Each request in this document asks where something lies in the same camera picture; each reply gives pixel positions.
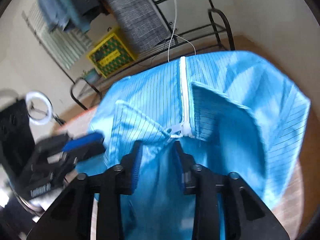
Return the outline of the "light blue striped coat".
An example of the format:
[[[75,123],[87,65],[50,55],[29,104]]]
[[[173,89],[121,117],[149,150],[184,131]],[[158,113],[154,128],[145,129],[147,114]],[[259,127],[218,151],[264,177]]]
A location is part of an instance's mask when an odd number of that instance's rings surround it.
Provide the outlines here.
[[[142,141],[137,189],[121,198],[124,237],[190,239],[195,199],[179,188],[172,143],[215,173],[237,172],[272,209],[293,174],[310,105],[249,51],[182,57],[110,88],[88,128],[103,133],[106,152],[77,169],[102,173]]]

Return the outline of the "black metal clothes rack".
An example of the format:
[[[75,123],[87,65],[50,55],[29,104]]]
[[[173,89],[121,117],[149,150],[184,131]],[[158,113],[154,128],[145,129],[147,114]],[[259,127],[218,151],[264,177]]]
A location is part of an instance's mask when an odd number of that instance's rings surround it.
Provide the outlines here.
[[[137,72],[140,73],[144,69],[150,69],[163,64],[165,59],[161,55],[168,51],[168,49],[177,49],[188,42],[198,41],[207,37],[213,38],[208,48],[215,48],[217,50],[233,50],[235,48],[229,21],[221,10],[214,7],[212,0],[202,0],[204,2],[201,8],[203,14],[197,16],[194,23],[187,21],[189,12],[197,9],[194,2],[179,0],[177,8],[181,8],[183,5],[187,5],[188,8],[178,15],[177,23],[174,23],[169,18],[169,15],[163,11],[169,6],[170,0],[150,1],[155,6],[165,26],[169,31],[173,31],[174,33],[153,48],[139,54],[135,62],[109,78],[104,78],[100,74],[100,79],[95,83],[89,83],[81,76],[77,79],[71,79],[73,84],[70,88],[70,96],[82,109],[88,109],[84,105],[84,102],[87,101],[91,103],[91,106],[97,105],[102,100],[106,91],[111,87],[111,80],[120,77],[120,74],[129,72],[131,68],[136,68]]]

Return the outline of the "pink plaid bed blanket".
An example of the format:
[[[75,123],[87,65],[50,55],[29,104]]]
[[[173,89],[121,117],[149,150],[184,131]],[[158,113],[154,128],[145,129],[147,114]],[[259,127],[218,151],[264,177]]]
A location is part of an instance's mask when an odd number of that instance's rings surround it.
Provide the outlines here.
[[[78,135],[84,133],[95,114],[97,106],[80,111],[76,106],[63,113],[64,126],[54,124],[52,131],[68,130]],[[319,120],[311,108],[302,149],[289,185],[278,206],[273,209],[290,239],[296,239],[319,207]]]

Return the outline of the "small potted plant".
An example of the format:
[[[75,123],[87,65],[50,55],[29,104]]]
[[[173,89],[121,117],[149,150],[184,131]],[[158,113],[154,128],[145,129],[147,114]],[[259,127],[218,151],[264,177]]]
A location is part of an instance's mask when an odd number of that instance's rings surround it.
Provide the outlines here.
[[[95,83],[100,79],[100,74],[96,71],[95,68],[92,68],[88,71],[83,71],[81,77],[89,83]]]

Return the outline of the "yellow green patterned box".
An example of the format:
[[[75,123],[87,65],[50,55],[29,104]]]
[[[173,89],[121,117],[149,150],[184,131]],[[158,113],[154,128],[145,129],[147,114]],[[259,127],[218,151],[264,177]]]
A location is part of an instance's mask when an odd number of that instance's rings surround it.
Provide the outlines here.
[[[108,33],[87,54],[88,60],[104,78],[109,78],[138,58],[119,26]]]

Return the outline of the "green striped white cloth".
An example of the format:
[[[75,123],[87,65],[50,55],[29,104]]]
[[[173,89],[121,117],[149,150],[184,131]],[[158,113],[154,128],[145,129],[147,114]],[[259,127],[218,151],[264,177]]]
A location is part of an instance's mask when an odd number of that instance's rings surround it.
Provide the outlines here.
[[[48,55],[63,69],[69,70],[92,45],[92,40],[77,28],[69,32],[50,31],[37,2],[22,17]]]

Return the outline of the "hanging teal shirt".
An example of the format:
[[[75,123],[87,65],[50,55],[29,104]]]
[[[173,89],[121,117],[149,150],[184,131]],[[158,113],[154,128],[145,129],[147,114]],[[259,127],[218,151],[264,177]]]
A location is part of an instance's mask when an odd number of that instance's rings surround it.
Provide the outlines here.
[[[84,16],[80,15],[80,12],[78,12],[72,0],[60,0],[60,2],[75,27],[80,29],[83,33],[88,32],[90,29],[90,22]]]

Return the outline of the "hanging grey plaid coat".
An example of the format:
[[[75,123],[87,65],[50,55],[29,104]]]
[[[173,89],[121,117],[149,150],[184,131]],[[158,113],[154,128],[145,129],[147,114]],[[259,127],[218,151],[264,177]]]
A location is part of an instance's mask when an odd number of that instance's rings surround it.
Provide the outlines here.
[[[131,48],[142,53],[164,41],[169,32],[148,0],[105,0]]]

